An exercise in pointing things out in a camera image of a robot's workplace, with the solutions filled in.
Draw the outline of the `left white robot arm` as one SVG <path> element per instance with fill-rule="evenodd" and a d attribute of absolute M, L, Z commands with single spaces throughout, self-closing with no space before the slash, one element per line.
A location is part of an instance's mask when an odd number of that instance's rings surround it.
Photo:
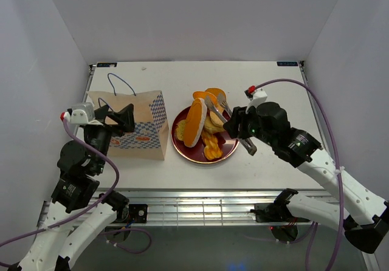
<path fill-rule="evenodd" d="M 65 130 L 69 125 L 80 126 L 84 139 L 69 133 L 71 141 L 60 152 L 60 178 L 46 218 L 32 232 L 35 240 L 26 256 L 9 270 L 70 270 L 100 232 L 128 217 L 129 200 L 113 187 L 96 202 L 90 200 L 99 186 L 93 177 L 107 163 L 117 169 L 107 157 L 109 144 L 112 137 L 134 132 L 133 110 L 132 104 L 115 112 L 108 105 L 95 109 L 92 103 L 80 103 L 61 114 Z"/>

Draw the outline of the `long orange bread loaf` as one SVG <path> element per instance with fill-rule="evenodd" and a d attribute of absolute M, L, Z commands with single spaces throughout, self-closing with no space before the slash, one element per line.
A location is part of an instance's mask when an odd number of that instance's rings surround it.
<path fill-rule="evenodd" d="M 207 116 L 207 106 L 203 98 L 196 98 L 192 102 L 185 119 L 184 145 L 194 147 L 201 135 Z"/>

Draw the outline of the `tan croissant bread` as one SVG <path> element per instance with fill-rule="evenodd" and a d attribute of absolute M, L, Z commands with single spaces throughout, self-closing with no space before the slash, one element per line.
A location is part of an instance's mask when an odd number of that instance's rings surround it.
<path fill-rule="evenodd" d="M 223 127 L 224 123 L 227 121 L 225 119 L 225 117 L 219 111 L 218 112 L 210 111 L 209 116 L 210 116 L 212 123 L 215 126 Z"/>

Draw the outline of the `paper bag with blue checks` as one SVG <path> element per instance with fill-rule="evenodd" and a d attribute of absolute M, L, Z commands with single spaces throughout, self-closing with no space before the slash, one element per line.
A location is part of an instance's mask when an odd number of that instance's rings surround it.
<path fill-rule="evenodd" d="M 164 160 L 168 140 L 168 119 L 162 91 L 136 92 L 131 85 L 112 72 L 107 73 L 110 91 L 88 91 L 88 97 L 98 107 L 108 105 L 116 112 L 134 105 L 134 131 L 112 137 L 108 154 L 111 157 L 130 157 Z"/>

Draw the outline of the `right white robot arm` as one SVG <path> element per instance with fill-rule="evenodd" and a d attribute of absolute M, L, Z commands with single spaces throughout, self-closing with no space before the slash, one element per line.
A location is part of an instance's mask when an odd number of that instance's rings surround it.
<path fill-rule="evenodd" d="M 235 107 L 224 129 L 232 138 L 255 137 L 281 160 L 314 179 L 339 201 L 333 206 L 308 198 L 297 190 L 283 190 L 272 204 L 257 213 L 270 221 L 303 218 L 337 230 L 362 252 L 372 254 L 388 233 L 388 201 L 370 192 L 304 130 L 293 128 L 287 112 L 275 102 Z"/>

